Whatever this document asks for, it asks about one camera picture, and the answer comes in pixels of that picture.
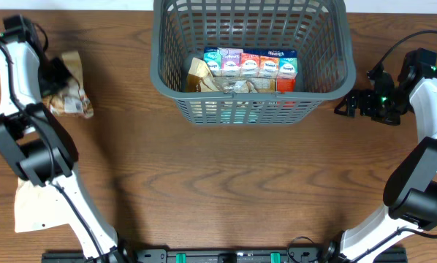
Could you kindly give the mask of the beige snack pouch with window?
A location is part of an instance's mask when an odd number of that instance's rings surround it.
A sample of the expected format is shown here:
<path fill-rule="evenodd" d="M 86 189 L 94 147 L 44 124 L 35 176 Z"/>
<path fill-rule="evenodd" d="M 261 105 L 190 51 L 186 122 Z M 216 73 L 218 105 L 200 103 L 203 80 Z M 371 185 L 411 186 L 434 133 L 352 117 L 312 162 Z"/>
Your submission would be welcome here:
<path fill-rule="evenodd" d="M 54 115 L 93 117 L 94 108 L 84 89 L 83 65 L 79 52 L 62 53 L 61 59 L 70 73 L 69 80 L 57 94 L 43 98 L 44 105 Z"/>

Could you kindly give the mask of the teal wipes packet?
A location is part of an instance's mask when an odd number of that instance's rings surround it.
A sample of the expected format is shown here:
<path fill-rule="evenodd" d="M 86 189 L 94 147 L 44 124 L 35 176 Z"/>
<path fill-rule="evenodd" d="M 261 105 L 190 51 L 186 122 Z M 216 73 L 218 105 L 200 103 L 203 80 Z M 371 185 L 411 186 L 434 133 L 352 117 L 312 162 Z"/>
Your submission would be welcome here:
<path fill-rule="evenodd" d="M 262 107 L 249 104 L 223 104 L 221 106 L 220 123 L 246 124 L 256 123 L 261 115 Z"/>

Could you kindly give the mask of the orange spaghetti package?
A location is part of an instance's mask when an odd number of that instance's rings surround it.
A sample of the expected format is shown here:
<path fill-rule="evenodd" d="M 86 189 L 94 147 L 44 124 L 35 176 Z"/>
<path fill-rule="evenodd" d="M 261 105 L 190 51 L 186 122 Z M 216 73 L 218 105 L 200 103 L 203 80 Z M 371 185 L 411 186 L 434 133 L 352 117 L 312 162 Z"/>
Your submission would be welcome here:
<path fill-rule="evenodd" d="M 293 92 L 295 79 L 258 78 L 258 77 L 216 77 L 215 82 L 222 90 L 230 93 L 264 93 Z"/>

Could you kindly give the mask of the Kleenex tissue multipack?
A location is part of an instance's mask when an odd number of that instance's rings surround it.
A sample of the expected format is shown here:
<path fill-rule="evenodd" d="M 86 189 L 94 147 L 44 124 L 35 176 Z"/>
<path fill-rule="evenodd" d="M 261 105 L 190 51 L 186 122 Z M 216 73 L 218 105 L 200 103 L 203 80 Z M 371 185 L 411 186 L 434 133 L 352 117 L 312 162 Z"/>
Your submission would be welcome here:
<path fill-rule="evenodd" d="M 214 76 L 296 78 L 297 51 L 206 47 L 203 60 Z"/>

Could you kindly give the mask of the white resealable pouch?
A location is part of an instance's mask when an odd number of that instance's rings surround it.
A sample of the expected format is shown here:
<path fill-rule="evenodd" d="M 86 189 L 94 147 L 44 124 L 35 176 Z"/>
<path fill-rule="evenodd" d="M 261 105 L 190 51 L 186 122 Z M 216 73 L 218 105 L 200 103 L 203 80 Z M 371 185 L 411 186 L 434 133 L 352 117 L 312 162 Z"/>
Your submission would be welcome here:
<path fill-rule="evenodd" d="M 33 232 L 69 224 L 71 216 L 65 198 L 52 186 L 34 186 L 18 178 L 15 192 L 15 232 Z"/>

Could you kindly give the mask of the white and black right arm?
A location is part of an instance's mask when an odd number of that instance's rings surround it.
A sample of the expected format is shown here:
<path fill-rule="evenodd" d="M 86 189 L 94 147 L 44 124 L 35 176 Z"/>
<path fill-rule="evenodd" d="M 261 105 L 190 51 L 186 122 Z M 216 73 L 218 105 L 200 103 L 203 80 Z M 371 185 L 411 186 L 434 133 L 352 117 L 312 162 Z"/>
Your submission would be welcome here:
<path fill-rule="evenodd" d="M 418 48 L 407 53 L 397 80 L 379 64 L 368 72 L 371 90 L 350 91 L 334 109 L 372 121 L 400 125 L 416 118 L 418 144 L 387 180 L 382 205 L 358 226 L 329 242 L 320 262 L 407 262 L 396 243 L 411 235 L 437 239 L 437 55 Z"/>

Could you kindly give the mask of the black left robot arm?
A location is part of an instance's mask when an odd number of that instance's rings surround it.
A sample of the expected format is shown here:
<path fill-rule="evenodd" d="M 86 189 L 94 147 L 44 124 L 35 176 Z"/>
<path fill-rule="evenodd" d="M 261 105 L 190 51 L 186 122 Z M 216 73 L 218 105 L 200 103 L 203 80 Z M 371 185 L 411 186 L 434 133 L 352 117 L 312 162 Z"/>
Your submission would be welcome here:
<path fill-rule="evenodd" d="M 96 208 L 79 175 L 79 153 L 43 98 L 76 83 L 60 58 L 48 59 L 42 28 L 22 15 L 0 33 L 0 154 L 18 176 L 15 230 L 69 225 L 82 262 L 135 262 L 126 242 Z"/>

